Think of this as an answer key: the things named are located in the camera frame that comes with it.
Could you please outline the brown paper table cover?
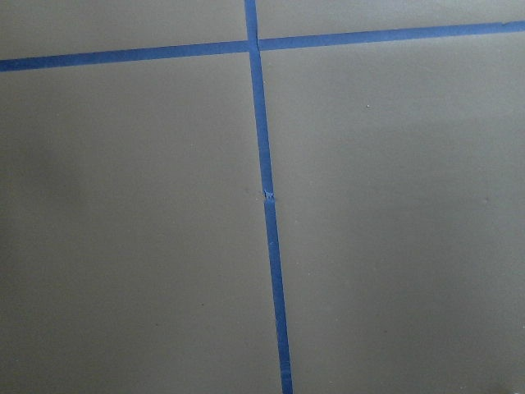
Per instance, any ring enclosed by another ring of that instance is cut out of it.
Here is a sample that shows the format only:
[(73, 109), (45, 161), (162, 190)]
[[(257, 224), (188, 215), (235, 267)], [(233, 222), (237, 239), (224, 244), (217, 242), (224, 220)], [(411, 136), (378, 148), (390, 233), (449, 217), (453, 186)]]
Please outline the brown paper table cover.
[(521, 1), (4, 1), (4, 393), (521, 393)]

